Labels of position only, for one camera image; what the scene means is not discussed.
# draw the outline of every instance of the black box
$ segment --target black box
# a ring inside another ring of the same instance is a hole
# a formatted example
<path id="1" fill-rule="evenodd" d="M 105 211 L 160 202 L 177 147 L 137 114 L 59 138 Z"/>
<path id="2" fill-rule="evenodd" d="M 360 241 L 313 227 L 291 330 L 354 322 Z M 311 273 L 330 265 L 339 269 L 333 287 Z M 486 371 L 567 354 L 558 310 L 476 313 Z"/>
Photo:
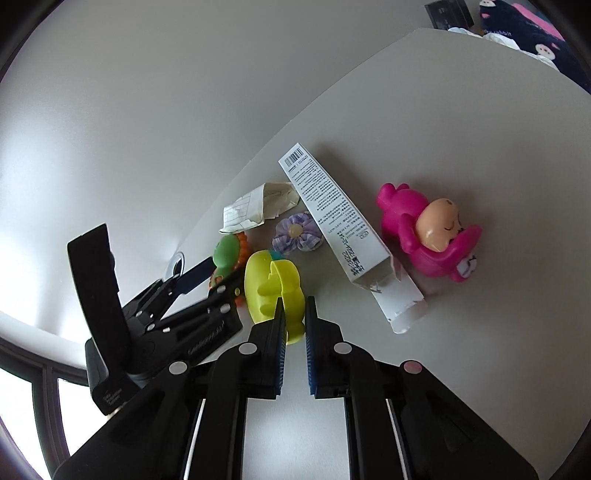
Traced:
<path id="1" fill-rule="evenodd" d="M 433 27 L 449 30 L 452 27 L 469 29 L 474 20 L 464 0 L 439 0 L 425 5 Z"/>

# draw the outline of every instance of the yellow toy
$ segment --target yellow toy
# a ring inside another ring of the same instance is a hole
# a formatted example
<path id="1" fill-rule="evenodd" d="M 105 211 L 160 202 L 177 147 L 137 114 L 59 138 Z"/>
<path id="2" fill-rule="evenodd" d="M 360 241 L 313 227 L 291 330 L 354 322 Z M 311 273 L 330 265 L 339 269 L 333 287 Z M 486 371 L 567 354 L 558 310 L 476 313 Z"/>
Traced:
<path id="1" fill-rule="evenodd" d="M 250 256 L 244 273 L 244 293 L 248 311 L 255 323 L 275 316 L 277 298 L 283 299 L 287 343 L 299 342 L 306 328 L 302 323 L 306 298 L 300 288 L 300 274 L 289 260 L 273 260 L 269 250 Z"/>

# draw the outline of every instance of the paper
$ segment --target paper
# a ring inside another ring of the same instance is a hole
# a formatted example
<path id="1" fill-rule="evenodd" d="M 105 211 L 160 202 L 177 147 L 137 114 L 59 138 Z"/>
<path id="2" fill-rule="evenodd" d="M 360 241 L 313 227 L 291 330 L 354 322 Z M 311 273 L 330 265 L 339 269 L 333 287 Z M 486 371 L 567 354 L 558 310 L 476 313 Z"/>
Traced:
<path id="1" fill-rule="evenodd" d="M 288 181 L 264 183 L 224 207 L 223 228 L 220 233 L 237 233 L 250 230 L 277 218 L 295 207 L 300 201 L 294 186 Z"/>
<path id="2" fill-rule="evenodd" d="M 402 265 L 397 273 L 374 284 L 372 294 L 394 333 L 405 333 L 427 313 L 427 303 Z"/>

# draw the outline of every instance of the screw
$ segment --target screw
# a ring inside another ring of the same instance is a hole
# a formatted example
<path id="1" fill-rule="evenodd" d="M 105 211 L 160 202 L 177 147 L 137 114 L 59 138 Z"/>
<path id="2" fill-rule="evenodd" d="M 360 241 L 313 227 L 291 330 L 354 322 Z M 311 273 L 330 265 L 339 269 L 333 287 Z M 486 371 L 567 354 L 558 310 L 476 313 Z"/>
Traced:
<path id="1" fill-rule="evenodd" d="M 173 375 L 180 375 L 187 371 L 187 364 L 185 362 L 175 362 L 170 364 L 168 371 Z"/>
<path id="2" fill-rule="evenodd" d="M 347 353 L 351 353 L 351 350 L 353 350 L 353 348 L 345 342 L 335 344 L 334 349 L 335 352 L 340 353 L 341 355 L 347 355 Z"/>
<path id="3" fill-rule="evenodd" d="M 256 352 L 256 345 L 254 343 L 243 343 L 240 347 L 238 347 L 238 351 L 242 355 L 252 355 Z"/>
<path id="4" fill-rule="evenodd" d="M 404 371 L 409 374 L 417 375 L 423 371 L 423 366 L 419 362 L 411 360 L 404 362 Z"/>

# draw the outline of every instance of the pink monkey figure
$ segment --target pink monkey figure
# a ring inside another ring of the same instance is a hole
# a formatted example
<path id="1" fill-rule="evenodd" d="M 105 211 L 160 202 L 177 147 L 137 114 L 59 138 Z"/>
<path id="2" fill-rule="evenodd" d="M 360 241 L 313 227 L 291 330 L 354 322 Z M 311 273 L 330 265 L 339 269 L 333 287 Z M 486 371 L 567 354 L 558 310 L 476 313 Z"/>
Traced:
<path id="1" fill-rule="evenodd" d="M 457 282 L 470 277 L 476 268 L 472 249 L 482 228 L 464 228 L 455 203 L 448 199 L 429 202 L 405 183 L 398 188 L 391 183 L 383 185 L 377 203 L 384 211 L 382 235 L 398 238 L 417 270 L 428 277 L 447 275 Z"/>

